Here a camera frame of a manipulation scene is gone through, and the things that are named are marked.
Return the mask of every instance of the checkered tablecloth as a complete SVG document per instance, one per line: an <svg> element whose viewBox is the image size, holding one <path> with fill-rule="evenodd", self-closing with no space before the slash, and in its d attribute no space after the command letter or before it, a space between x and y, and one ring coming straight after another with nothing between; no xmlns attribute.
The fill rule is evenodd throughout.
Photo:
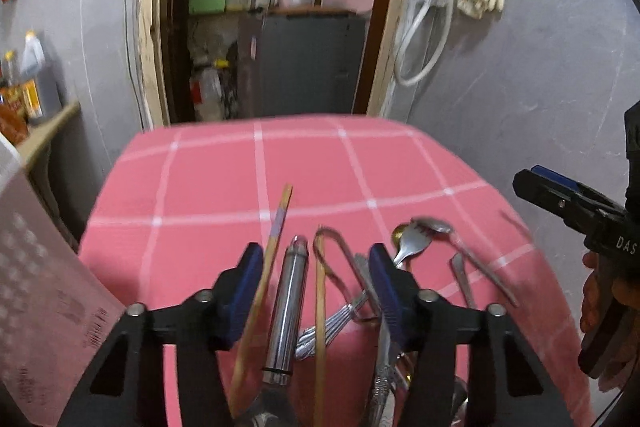
<svg viewBox="0 0 640 427"><path fill-rule="evenodd" d="M366 253L412 216L449 221L478 256L499 271L521 307L510 312L562 390L576 425L591 416L587 378L577 367L578 334L556 277L531 244L505 199L459 158L421 132L359 117L287 118L177 126L138 136L117 161L81 245L81 259L125 304L152 309L181 302L235 266L245 245L265 245L283 187L293 185L282 244L252 352L244 400L260 381L282 252L296 234L318 225L340 230L353 251ZM450 272L454 251L436 242L412 263L422 287L455 304L463 299ZM337 251L328 259L356 282ZM468 268L479 307L504 302ZM315 261L311 261L303 327L314 321ZM327 314L343 304L327 288ZM328 350L326 425L355 426L362 414L376 356L377 333L349 325ZM167 353L169 425L180 425L174 354ZM225 385L235 352L220 356ZM458 372L466 377L466 351ZM297 363L291 396L311 425L314 361Z"/></svg>

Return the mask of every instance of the black cable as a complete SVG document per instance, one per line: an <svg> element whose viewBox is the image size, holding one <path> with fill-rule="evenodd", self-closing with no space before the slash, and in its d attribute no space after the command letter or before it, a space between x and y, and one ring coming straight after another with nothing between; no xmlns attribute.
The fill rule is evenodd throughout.
<svg viewBox="0 0 640 427"><path fill-rule="evenodd" d="M602 413L600 413L600 416L598 416L594 422L591 424L591 427L595 427L598 422L600 420L602 420L607 413L609 412L609 410L616 404L616 402L618 401L618 399L622 396L622 393L625 392L626 387L628 386L629 382L631 381L631 377L636 373L636 369L638 368L638 362L640 361L640 344L638 344L638 348L636 349L636 359L634 361L634 367L631 370L631 375L629 375L629 378L626 379L625 384L620 388L620 391L618 391L618 394L616 395L616 397L611 400L611 403L609 405L607 405L606 409L604 411L602 411Z"/></svg>
<svg viewBox="0 0 640 427"><path fill-rule="evenodd" d="M127 54L127 72L129 73L129 82L133 89L133 95L136 97L136 106L138 107L138 116L140 117L140 129L145 130L145 119L142 116L142 107L140 103L140 97L138 96L138 90L136 89L136 83L133 80L133 73L131 71L131 56L129 53L129 17L127 13L127 0L122 0L124 3L124 42L125 52Z"/></svg>

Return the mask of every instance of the silver cylinder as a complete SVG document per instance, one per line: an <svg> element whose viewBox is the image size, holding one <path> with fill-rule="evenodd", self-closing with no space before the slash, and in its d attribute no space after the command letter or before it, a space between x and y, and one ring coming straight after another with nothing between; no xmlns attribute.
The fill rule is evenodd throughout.
<svg viewBox="0 0 640 427"><path fill-rule="evenodd" d="M305 237L297 235L284 256L262 381L288 385L300 330L309 252Z"/></svg>

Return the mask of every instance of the gray wall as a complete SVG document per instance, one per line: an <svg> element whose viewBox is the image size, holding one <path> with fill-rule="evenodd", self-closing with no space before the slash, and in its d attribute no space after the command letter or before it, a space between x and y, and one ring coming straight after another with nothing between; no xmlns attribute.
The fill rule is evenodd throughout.
<svg viewBox="0 0 640 427"><path fill-rule="evenodd" d="M640 99L640 15L631 0L506 0L480 22L457 14L408 122L507 197L556 270L576 319L583 237L518 200L513 175L540 163L624 201L623 113ZM390 115L407 118L414 91ZM609 398L594 395L596 409Z"/></svg>
<svg viewBox="0 0 640 427"><path fill-rule="evenodd" d="M130 14L132 4L127 0ZM129 15L129 28L132 20ZM127 76L123 0L0 5L0 50L21 50L29 29L44 36L63 100L81 103L81 118L73 119L54 142L50 172L63 217L78 233L114 161L140 131Z"/></svg>

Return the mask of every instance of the bottle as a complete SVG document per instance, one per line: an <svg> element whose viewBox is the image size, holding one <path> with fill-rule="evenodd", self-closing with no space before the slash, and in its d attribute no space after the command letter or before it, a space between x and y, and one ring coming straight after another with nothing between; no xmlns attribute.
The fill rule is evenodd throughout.
<svg viewBox="0 0 640 427"><path fill-rule="evenodd" d="M62 109L56 80L47 64L40 39L33 31L27 32L24 39L20 77L24 82L24 104L30 123L44 123Z"/></svg>
<svg viewBox="0 0 640 427"><path fill-rule="evenodd" d="M26 110L24 107L24 97L20 86L20 74L18 73L18 63L14 51L4 54L2 64L2 74L6 81L6 86L0 87L0 97L2 104L11 109L17 116L24 120Z"/></svg>

